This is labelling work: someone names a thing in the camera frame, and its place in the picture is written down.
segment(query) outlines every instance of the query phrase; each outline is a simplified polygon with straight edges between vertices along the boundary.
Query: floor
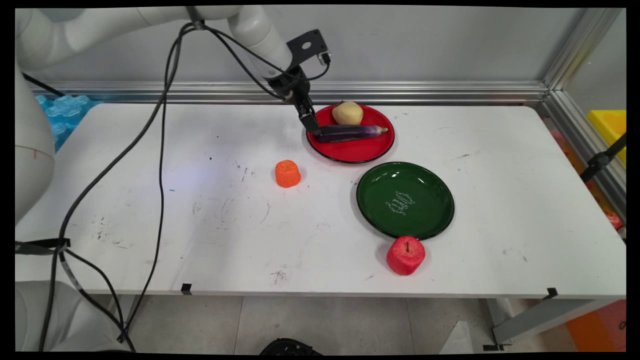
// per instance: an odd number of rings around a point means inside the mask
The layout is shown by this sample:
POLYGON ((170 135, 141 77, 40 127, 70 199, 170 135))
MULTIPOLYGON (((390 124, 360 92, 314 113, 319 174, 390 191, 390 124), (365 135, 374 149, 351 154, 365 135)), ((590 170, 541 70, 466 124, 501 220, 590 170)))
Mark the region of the floor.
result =
MULTIPOLYGON (((257 355, 277 338, 293 338, 323 355, 437 354, 459 320, 474 352, 493 344, 483 299, 147 296, 130 335, 139 352, 257 355)), ((506 347, 574 351, 563 325, 506 347)))

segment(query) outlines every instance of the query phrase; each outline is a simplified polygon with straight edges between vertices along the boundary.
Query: orange carrot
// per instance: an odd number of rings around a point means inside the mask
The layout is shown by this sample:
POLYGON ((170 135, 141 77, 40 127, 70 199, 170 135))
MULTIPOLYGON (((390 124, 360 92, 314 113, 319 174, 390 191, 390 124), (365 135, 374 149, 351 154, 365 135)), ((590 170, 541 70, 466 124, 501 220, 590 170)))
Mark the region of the orange carrot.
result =
POLYGON ((300 171, 295 162, 283 160, 276 164, 276 183, 283 188, 290 188, 300 182, 300 171))

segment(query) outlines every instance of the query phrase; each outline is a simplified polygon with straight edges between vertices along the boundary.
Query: eggplant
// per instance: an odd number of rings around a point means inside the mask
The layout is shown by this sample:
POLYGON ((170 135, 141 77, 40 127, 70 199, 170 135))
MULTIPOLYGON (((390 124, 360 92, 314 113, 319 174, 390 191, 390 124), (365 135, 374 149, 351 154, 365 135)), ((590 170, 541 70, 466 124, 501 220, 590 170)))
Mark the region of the eggplant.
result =
POLYGON ((386 133, 386 127, 377 125, 327 125, 320 127, 320 133, 314 135, 317 142, 347 142, 351 140, 370 139, 386 133))

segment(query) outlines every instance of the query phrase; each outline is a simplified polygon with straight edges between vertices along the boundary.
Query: red apple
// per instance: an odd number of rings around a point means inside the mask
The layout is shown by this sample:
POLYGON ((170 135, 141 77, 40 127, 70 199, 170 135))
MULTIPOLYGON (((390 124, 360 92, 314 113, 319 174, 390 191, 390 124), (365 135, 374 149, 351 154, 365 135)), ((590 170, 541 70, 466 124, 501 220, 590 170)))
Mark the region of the red apple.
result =
POLYGON ((400 236, 387 253, 387 264, 400 275, 411 275, 420 266, 424 256, 424 246, 413 236, 400 236))

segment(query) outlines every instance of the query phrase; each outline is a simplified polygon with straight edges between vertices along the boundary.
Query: gray wall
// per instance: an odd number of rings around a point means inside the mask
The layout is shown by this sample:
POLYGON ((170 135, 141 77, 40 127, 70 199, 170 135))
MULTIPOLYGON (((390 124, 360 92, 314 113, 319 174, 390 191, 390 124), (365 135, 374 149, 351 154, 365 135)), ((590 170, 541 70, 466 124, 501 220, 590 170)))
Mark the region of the gray wall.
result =
MULTIPOLYGON (((539 80, 579 19, 579 8, 267 5, 284 39, 318 28, 332 52, 327 81, 539 80)), ((66 20, 79 10, 47 10, 66 20)), ((48 69, 43 81, 161 81, 184 21, 112 39, 48 69)), ((210 25, 228 32, 226 21, 210 25)), ((315 58, 307 75, 321 71, 315 58)), ((209 33, 189 34, 176 81, 248 81, 209 33)))
POLYGON ((567 86, 586 115, 627 109, 627 11, 622 10, 598 47, 567 86))

